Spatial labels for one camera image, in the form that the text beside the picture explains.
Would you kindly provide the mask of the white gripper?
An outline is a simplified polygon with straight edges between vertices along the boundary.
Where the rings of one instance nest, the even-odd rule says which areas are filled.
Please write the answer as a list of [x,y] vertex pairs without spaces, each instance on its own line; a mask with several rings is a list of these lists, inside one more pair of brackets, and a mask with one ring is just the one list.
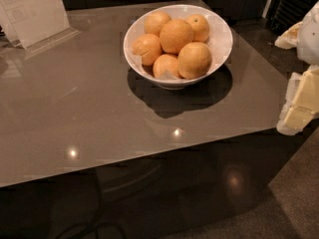
[[[274,45],[281,49],[297,47],[297,56],[309,65],[319,65],[319,2],[298,22],[286,30]],[[303,74],[293,73],[288,81],[286,96],[277,130],[295,135],[319,114],[319,67],[310,66]]]

